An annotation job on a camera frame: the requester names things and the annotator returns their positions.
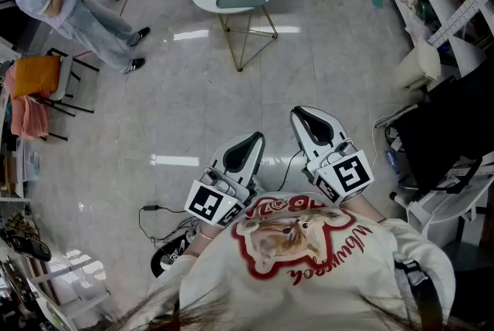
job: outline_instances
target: pink towel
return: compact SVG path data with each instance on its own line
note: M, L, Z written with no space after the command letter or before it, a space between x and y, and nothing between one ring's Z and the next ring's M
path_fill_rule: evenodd
M5 81L12 103L12 134L27 140L48 136L48 107L27 96L14 97L15 64L8 69Z

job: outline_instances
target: orange cushion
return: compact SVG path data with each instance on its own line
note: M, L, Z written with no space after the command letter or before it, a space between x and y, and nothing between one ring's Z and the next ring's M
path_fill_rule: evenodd
M15 96L54 93L59 87L60 56L36 56L16 61Z

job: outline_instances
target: gray tile floor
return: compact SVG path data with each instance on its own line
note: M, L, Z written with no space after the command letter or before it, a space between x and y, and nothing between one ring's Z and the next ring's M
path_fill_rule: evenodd
M117 12L124 6L124 0L98 1ZM382 10L371 0L272 0L266 7L279 39L237 73L213 14L192 0L128 0L123 17L136 29L151 27L136 51L147 65L121 75L85 56L101 72L80 69L83 81L73 102L96 112L76 118L50 112L50 130L66 134L69 142L33 143L41 159L41 179L31 186L39 220L62 253L80 250L104 264L119 312L138 301L153 279L154 248L138 228L138 209L145 204L182 208L192 180L224 140L261 130L266 136L262 180L276 189L298 150L289 126L293 106L333 113L372 162L372 122L407 101L407 94L392 86L391 72L411 41L391 0L384 0ZM245 17L234 20L242 23ZM265 27L266 19L257 16L252 26ZM40 46L35 41L32 49ZM56 33L42 45L50 46L85 51ZM247 53L256 46L248 44ZM380 132L376 181L365 194L393 216L398 209L387 196L396 178L383 149ZM152 154L196 157L200 167L153 166ZM296 158L287 190L314 189L302 167L303 159ZM143 225L163 236L183 217L145 214Z

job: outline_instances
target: jeans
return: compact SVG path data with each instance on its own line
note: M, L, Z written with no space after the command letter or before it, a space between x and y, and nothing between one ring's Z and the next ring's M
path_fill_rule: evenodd
M139 41L139 34L124 19L92 0L77 0L59 32L121 73L129 71L133 54L130 46Z

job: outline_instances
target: bottle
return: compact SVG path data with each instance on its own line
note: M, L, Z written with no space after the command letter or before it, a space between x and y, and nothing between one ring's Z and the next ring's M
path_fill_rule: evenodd
M389 150L386 150L384 152L384 155L386 157L387 162L393 167L394 172L396 173L396 175L398 177L400 177L401 174L400 174L400 170L398 169L398 161L396 160L395 155L391 151L389 151Z

